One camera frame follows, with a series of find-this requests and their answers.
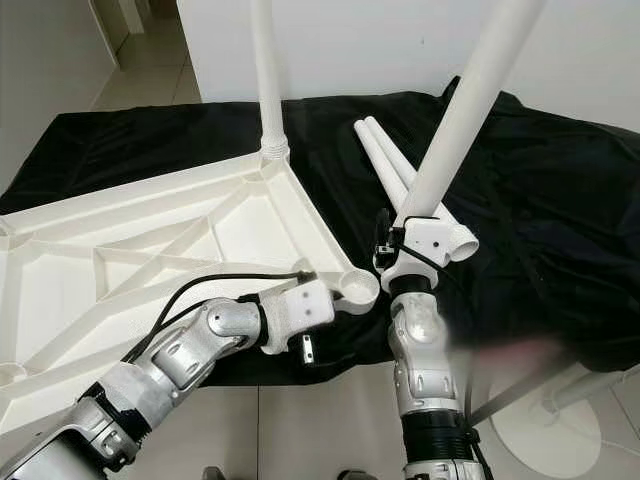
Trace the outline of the white plastic table leg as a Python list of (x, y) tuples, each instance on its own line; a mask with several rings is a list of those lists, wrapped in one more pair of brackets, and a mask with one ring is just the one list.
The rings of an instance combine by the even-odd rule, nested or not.
[[(375, 141), (378, 142), (378, 147), (383, 151), (384, 164), (387, 164), (390, 169), (396, 172), (397, 182), (401, 183), (403, 193), (399, 195), (398, 200), (394, 200), (394, 204), (399, 207), (402, 204), (403, 197), (407, 195), (408, 189), (412, 186), (413, 179), (417, 175), (417, 170), (413, 168), (396, 146), (396, 143), (390, 138), (389, 134), (381, 128), (378, 120), (374, 116), (365, 116), (364, 124), (367, 131), (372, 134)], [(463, 225), (452, 215), (452, 212), (448, 210), (448, 207), (440, 202), (436, 205), (434, 212), (435, 218), (440, 218), (444, 221), (448, 221), (452, 225), (452, 239), (451, 239), (451, 252), (448, 253), (448, 260), (451, 262), (465, 261), (468, 257), (475, 255), (479, 250), (479, 239), (475, 237), (475, 234), (470, 229)]]
[(284, 132), (282, 91), (279, 86), (278, 61), (274, 36), (271, 0), (250, 0), (253, 58), (261, 125), (260, 154), (265, 160), (283, 161), (289, 155)]
[(390, 164), (390, 159), (387, 156), (387, 152), (381, 147), (378, 137), (375, 136), (372, 129), (367, 125), (366, 120), (357, 120), (353, 124), (355, 132), (360, 140), (362, 147), (369, 156), (372, 168), (375, 173), (378, 174), (378, 178), (383, 187), (387, 197), (389, 198), (390, 205), (392, 205), (394, 211), (401, 211), (401, 206), (406, 197), (408, 191), (404, 187), (403, 180), (399, 178), (396, 173), (396, 169)]
[(394, 227), (425, 218), (442, 202), (547, 0), (499, 0), (431, 138)]

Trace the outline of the white plastic table top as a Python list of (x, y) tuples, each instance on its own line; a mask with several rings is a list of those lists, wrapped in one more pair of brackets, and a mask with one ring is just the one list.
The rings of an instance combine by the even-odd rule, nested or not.
[(288, 161), (261, 154), (12, 212), (1, 228), (0, 433), (26, 440), (14, 454), (58, 425), (197, 276), (180, 308), (264, 291), (264, 273), (311, 271), (378, 294)]

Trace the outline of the black nylon cloth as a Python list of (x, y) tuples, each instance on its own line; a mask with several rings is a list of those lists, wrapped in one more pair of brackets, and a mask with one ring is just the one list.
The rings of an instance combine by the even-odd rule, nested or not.
[[(453, 95), (284, 101), (291, 168), (356, 268), (370, 269), (387, 196), (353, 132), (374, 116), (416, 163)], [(0, 214), (179, 172), (260, 146), (256, 102), (56, 116)], [(495, 101), (445, 196), (479, 238), (438, 292), (454, 346), (552, 340), (595, 372), (640, 365), (640, 133)]]

